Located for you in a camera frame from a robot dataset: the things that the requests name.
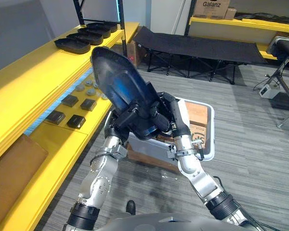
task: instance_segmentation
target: white plastic bin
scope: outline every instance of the white plastic bin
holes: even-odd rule
[[[214,109],[211,105],[206,103],[201,103],[193,100],[187,100],[178,98],[180,100],[184,100],[186,102],[200,104],[206,106],[208,108],[208,123],[206,130],[206,147],[203,149],[204,152],[204,161],[210,161],[214,158],[215,149],[214,149]],[[147,141],[141,141],[133,133],[130,133],[128,139],[132,149],[136,152],[143,153],[145,155],[154,157],[156,159],[160,159],[169,163],[176,165],[176,160],[167,158],[167,150],[169,149],[169,144],[163,143],[161,141],[157,141],[154,139],[149,139]]]

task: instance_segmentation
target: blue light strip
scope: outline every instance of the blue light strip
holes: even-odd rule
[[[118,0],[116,0],[116,2],[117,2],[118,21],[120,22],[120,14],[119,14],[119,3],[118,3]]]
[[[41,122],[43,122],[43,120],[50,114],[50,112],[52,112],[54,109],[56,109],[57,106],[59,106],[61,100],[70,93],[72,93],[75,87],[79,85],[91,73],[92,68],[87,70],[69,89],[66,90],[66,92],[64,92],[49,108],[47,108],[46,111],[39,118],[37,118],[37,120],[34,121],[30,127],[27,128],[24,134],[29,136],[37,128],[37,126],[40,125]]]

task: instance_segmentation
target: wooden shelf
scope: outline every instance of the wooden shelf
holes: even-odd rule
[[[222,25],[230,25],[230,26],[245,26],[251,28],[258,28],[264,30],[274,30],[281,32],[289,33],[289,25],[283,23],[275,23],[275,22],[267,22],[263,20],[255,20],[255,19],[243,19],[243,20],[224,20],[224,19],[210,19],[210,18],[197,18],[191,17],[189,24],[192,22],[199,23],[214,23],[214,24],[222,24]]]
[[[103,100],[99,90],[94,96],[86,95],[89,88],[85,87],[84,91],[71,93],[79,99],[72,108],[62,104],[56,108],[66,116],[58,126],[44,121],[30,135],[30,138],[49,152],[49,155],[1,223],[0,231],[34,230],[72,166],[110,109],[111,102]],[[84,99],[87,98],[96,100],[96,106],[92,112],[80,108]],[[66,125],[73,114],[86,118],[86,122],[80,129],[73,129]]]
[[[101,46],[111,47],[122,36],[123,30],[118,30]],[[85,54],[72,54],[50,41],[0,70],[0,156],[90,67],[93,48]]]
[[[124,26],[125,26],[125,39],[126,39],[126,43],[129,43],[131,42],[138,26],[139,26],[139,23],[137,22],[125,22],[124,23]],[[118,40],[116,42],[116,44],[122,44],[122,41],[121,40]]]

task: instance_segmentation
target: striped carpet floor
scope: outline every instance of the striped carpet floor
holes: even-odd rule
[[[276,123],[289,114],[273,109],[253,86],[276,67],[240,66],[237,82],[208,82],[140,71],[157,91],[205,102],[215,109],[215,158],[204,169],[219,176],[224,187],[260,222],[289,231],[289,125]],[[289,71],[284,72],[289,86]],[[69,173],[36,227],[36,231],[60,231],[90,169],[94,151],[102,145],[104,131],[96,132]],[[158,167],[122,160],[111,192],[95,228],[136,202],[136,213],[181,212],[211,217],[187,179]]]

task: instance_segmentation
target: brown cardboard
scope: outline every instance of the brown cardboard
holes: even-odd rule
[[[190,131],[192,140],[201,139],[203,146],[206,145],[206,126],[208,124],[208,108],[204,105],[185,102],[190,122]],[[174,139],[172,137],[164,137],[158,135],[158,141],[173,144]]]
[[[46,150],[23,134],[0,157],[0,223],[47,154]]]
[[[146,50],[143,47],[138,46],[138,43],[131,41],[126,44],[127,46],[127,57],[134,64],[138,66],[146,54]]]
[[[229,7],[228,10],[226,11],[225,20],[233,20],[233,18],[235,17],[236,14],[236,8],[233,7]]]
[[[207,135],[207,129],[203,126],[196,125],[191,123],[189,126],[189,129],[191,130],[191,137],[192,140],[201,139],[203,142],[203,147],[206,146],[206,135]]]
[[[230,0],[197,0],[194,16],[223,19],[229,3]]]
[[[134,36],[140,29],[141,26],[137,28]],[[111,49],[119,54],[122,54],[122,45],[115,45]],[[141,60],[147,53],[145,48],[139,46],[139,44],[133,40],[126,44],[126,50],[128,59],[134,64],[135,67],[137,67],[140,64]]]
[[[158,166],[158,167],[168,169],[173,172],[179,172],[179,169],[177,166],[171,163],[168,163],[166,161],[162,161],[154,157],[151,157],[151,156],[139,153],[139,152],[135,152],[129,144],[127,146],[127,150],[128,150],[127,157],[130,160],[138,161],[147,165]]]
[[[204,105],[185,102],[189,120],[194,124],[199,124],[203,127],[208,123],[208,108]]]

